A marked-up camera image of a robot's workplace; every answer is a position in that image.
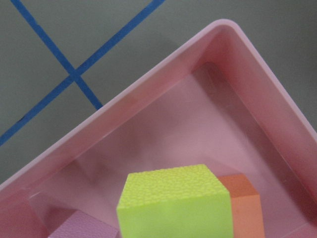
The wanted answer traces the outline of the yellow foam block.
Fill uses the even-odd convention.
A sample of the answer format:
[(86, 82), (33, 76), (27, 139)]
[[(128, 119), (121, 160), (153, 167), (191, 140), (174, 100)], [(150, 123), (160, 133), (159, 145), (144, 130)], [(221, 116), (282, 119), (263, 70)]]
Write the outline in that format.
[(204, 165), (127, 176), (117, 208), (124, 238), (232, 238), (230, 193)]

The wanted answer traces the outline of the light pink foam block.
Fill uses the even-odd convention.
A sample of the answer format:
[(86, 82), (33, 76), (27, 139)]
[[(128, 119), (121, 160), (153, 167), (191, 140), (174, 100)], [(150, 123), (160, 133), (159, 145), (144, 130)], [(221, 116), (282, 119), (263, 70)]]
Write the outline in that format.
[(74, 212), (49, 238), (116, 238), (118, 229), (81, 211)]

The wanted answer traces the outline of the orange foam block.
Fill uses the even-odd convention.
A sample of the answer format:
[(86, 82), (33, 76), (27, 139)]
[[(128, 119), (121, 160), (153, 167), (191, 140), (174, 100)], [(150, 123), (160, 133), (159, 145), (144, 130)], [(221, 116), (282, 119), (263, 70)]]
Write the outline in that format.
[(261, 198), (243, 174), (218, 178), (230, 192), (235, 238), (264, 238)]

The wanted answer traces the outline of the pink plastic bin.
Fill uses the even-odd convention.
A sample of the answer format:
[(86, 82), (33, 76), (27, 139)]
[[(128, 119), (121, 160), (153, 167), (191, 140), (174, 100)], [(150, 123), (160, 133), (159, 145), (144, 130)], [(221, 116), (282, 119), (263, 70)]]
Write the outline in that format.
[(121, 236), (126, 177), (244, 174), (267, 238), (317, 235), (317, 134), (241, 28), (217, 20), (0, 186), (0, 235), (47, 238), (75, 211)]

